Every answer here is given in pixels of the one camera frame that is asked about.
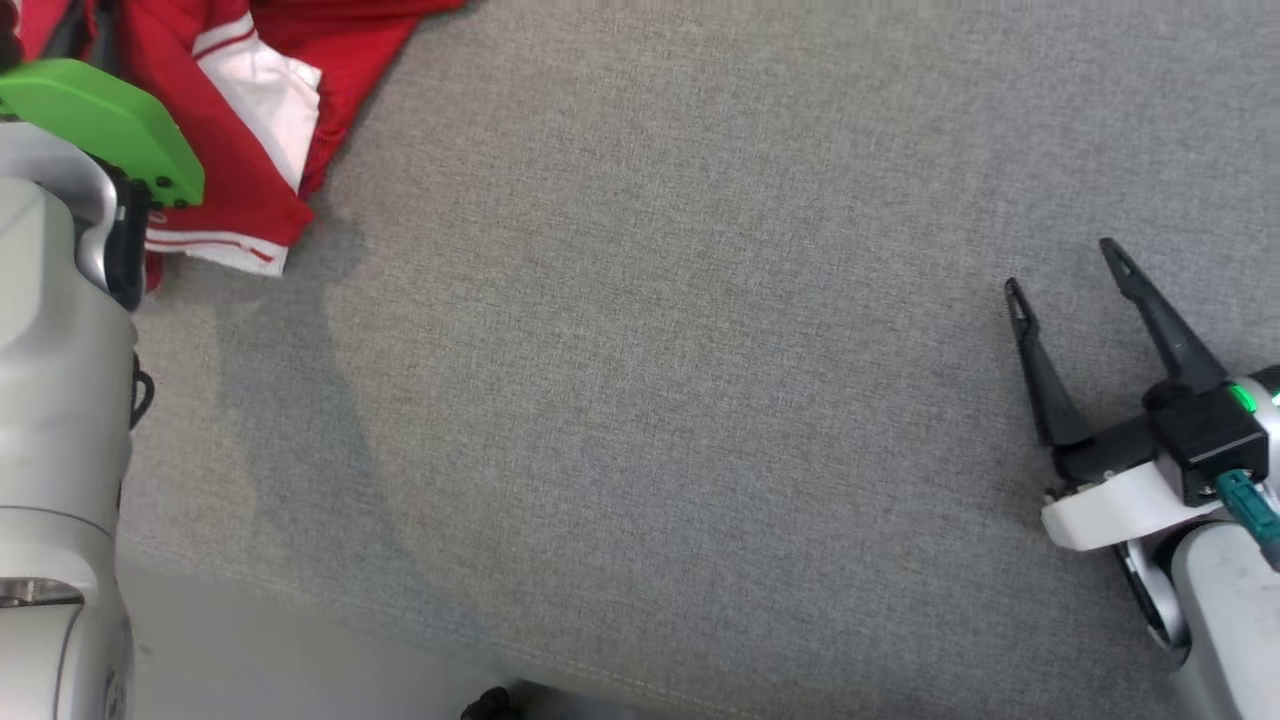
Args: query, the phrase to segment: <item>black cable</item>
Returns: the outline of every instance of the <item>black cable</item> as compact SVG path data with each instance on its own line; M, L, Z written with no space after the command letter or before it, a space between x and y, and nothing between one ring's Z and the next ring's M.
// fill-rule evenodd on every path
M138 384L142 386L142 398L141 400L138 398ZM155 383L155 380L151 379L151 375L148 375L142 369L142 363L138 360L138 354L134 352L133 354L133 386L129 389L129 407L131 407L129 429L131 430L138 424L138 420L141 420L142 416L147 414L147 410L151 409L151 401L155 400L155 396L156 396L156 383Z

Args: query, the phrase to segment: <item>white stripe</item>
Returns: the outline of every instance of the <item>white stripe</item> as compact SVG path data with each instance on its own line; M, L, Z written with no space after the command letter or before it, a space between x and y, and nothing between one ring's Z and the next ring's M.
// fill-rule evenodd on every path
M320 70L280 55L256 36L223 45L198 64L297 192L320 118Z
M244 13L244 17L238 20L232 20L227 24L220 24L215 28L206 29L205 32L196 36L196 44L191 49L192 55L200 55L205 50L209 50L214 45L220 42L227 42L233 37L239 37L248 31L253 29L253 15Z
M214 263L236 268L237 270L253 273L255 275L268 275L275 278L284 274L284 260L289 254L288 247L260 237L229 231L160 231L147 228L147 238L164 241L166 243L148 243L147 250L152 252L184 252L195 258L204 258L205 260L212 260ZM225 242L234 242L236 245L225 245ZM250 249L270 256L271 260L262 260L257 255L250 252Z

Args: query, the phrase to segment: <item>green indicator light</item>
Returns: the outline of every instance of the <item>green indicator light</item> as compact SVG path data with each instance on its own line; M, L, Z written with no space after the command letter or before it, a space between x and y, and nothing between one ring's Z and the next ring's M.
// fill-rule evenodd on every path
M1230 388L1231 395L1235 396L1235 401L1240 404L1240 407L1244 407L1244 410L1251 415L1258 411L1258 404L1253 401L1253 396L1249 395L1249 391L1235 383L1231 383Z

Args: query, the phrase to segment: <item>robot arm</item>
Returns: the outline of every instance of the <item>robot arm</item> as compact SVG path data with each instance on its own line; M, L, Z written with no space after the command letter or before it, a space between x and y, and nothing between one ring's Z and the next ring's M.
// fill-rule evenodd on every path
M1152 637L1181 660L1174 684L1190 716L1274 717L1280 366L1229 379L1120 245L1101 249L1170 377L1146 393L1143 415L1094 433L1041 346L1021 287L1006 283L1036 427L1061 480L1041 518L1062 547L1114 548Z
M64 174L22 177L15 149ZM14 717L123 717L132 653L114 536L137 334L105 274L77 263L92 218L110 229L118 206L73 151L0 124L0 706ZM90 199L102 205L73 215Z

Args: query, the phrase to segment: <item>gray fabric surface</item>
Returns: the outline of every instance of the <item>gray fabric surface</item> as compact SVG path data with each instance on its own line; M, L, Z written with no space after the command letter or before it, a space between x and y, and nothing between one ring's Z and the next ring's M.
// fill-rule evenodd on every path
M429 22L285 278L140 314L122 543L684 716L1167 717L1114 560L1038 524L1000 284L1100 427L1161 374L1103 234L1274 361L1265 19Z

